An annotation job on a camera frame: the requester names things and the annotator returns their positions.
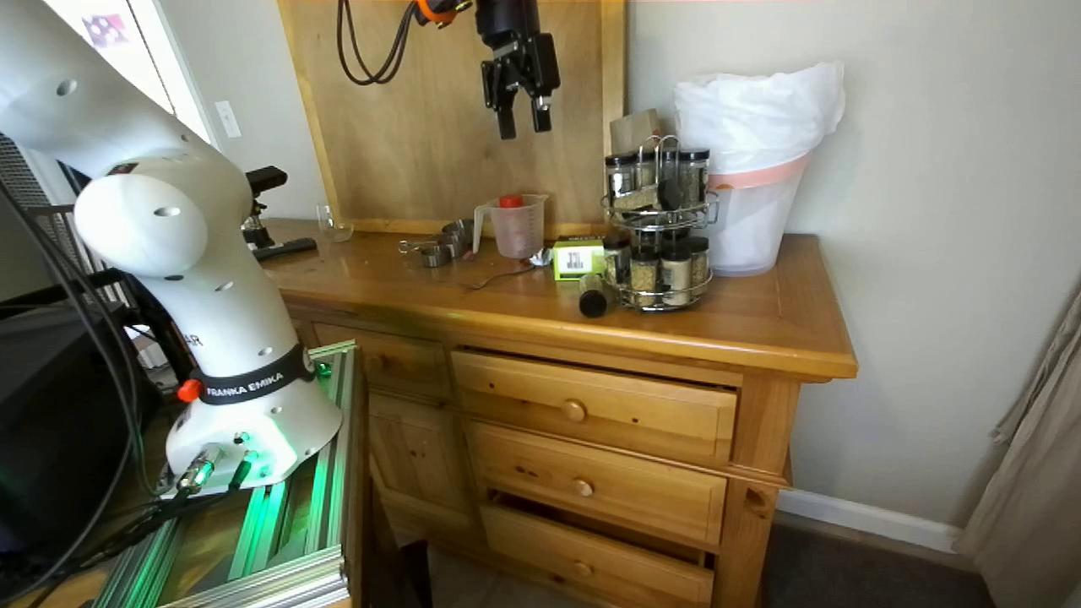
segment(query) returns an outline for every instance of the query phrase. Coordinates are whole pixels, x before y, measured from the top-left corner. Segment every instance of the baseboard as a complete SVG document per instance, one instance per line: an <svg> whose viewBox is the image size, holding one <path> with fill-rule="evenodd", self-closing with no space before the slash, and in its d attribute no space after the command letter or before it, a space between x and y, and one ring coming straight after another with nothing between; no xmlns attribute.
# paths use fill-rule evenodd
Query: baseboard
<svg viewBox="0 0 1081 608"><path fill-rule="evenodd" d="M953 541L961 533L955 526L803 490L783 490L777 511L943 553L956 553Z"/></svg>

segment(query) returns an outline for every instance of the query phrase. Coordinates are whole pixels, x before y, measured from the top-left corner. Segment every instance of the green box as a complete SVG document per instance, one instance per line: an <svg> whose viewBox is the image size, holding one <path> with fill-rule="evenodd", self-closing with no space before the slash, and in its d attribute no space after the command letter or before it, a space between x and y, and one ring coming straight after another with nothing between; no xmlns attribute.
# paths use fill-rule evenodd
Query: green box
<svg viewBox="0 0 1081 608"><path fill-rule="evenodd" d="M586 275L604 273L604 242L601 237L560 237L552 246L556 280L576 281Z"/></svg>

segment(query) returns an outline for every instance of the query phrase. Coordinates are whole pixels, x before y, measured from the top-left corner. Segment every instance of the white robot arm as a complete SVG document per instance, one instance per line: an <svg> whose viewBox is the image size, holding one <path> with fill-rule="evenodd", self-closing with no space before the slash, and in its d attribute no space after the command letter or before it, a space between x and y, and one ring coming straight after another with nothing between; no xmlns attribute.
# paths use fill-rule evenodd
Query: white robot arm
<svg viewBox="0 0 1081 608"><path fill-rule="evenodd" d="M93 179L76 202L80 237L161 302L199 366L200 398L166 441L170 468L210 462L206 493L224 491L245 458L243 487L285 478L334 436L341 413L241 236L244 174L41 0L8 0L2 13L0 132Z"/></svg>

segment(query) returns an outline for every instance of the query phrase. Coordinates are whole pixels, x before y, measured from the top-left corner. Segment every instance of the black band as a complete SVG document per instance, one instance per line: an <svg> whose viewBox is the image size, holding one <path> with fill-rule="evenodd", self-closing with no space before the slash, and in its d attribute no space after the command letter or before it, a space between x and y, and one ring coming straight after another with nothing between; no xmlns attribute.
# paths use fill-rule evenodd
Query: black band
<svg viewBox="0 0 1081 608"><path fill-rule="evenodd" d="M227 406L269 395L294 380L311 382L316 374L304 345L297 344L284 356L248 373L212 378L195 370L191 372L191 378L202 383L199 392L199 399L202 402L210 406Z"/></svg>

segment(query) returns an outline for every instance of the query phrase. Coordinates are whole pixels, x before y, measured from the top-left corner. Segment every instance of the franka emika robot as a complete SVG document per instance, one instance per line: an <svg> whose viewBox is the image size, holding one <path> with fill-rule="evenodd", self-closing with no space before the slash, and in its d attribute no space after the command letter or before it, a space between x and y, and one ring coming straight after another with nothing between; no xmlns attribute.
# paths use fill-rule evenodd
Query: franka emika robot
<svg viewBox="0 0 1081 608"><path fill-rule="evenodd" d="M411 11L421 25L444 26L469 5L415 0ZM43 0L9 0L0 13L0 132L92 179L75 207L79 236L161 302L198 365L198 398L165 444L178 485L223 492L245 459L257 474L242 487L281 481L331 440L342 415L241 235L253 204L244 173ZM501 134L515 136L519 89L531 97L534 129L550 130L559 71L536 0L477 0L476 17L493 50L481 77Z"/></svg>

